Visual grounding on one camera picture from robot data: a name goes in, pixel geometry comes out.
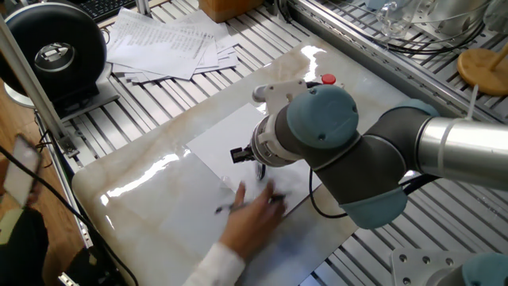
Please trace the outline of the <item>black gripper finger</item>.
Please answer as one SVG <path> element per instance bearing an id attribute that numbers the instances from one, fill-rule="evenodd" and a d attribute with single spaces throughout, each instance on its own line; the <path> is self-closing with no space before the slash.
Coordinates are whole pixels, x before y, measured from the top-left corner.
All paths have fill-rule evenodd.
<path id="1" fill-rule="evenodd" d="M 234 164 L 255 160 L 254 153 L 250 145 L 245 148 L 239 147 L 231 149 L 229 152 Z"/>

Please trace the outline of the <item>person right hand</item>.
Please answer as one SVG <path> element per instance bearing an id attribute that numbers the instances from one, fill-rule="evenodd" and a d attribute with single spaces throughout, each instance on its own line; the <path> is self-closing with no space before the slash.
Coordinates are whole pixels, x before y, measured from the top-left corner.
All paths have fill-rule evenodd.
<path id="1" fill-rule="evenodd" d="M 218 242 L 247 260 L 282 222 L 286 205 L 283 200 L 272 202 L 275 194 L 272 180 L 251 203 L 244 202 L 245 192 L 245 184 L 241 182 L 233 203 L 234 211 L 229 213 Z"/>

